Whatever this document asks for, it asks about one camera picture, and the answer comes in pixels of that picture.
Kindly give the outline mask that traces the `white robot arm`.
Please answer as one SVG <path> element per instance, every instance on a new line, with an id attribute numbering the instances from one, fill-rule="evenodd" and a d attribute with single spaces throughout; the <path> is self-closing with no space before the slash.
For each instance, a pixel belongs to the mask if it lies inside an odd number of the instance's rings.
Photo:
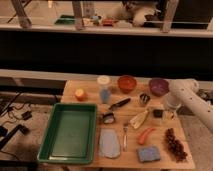
<path id="1" fill-rule="evenodd" d="M 195 79 L 175 79 L 169 82 L 169 92 L 164 96 L 166 109 L 187 106 L 210 130 L 213 130 L 213 106 L 201 99 L 196 93 L 199 84 Z"/>

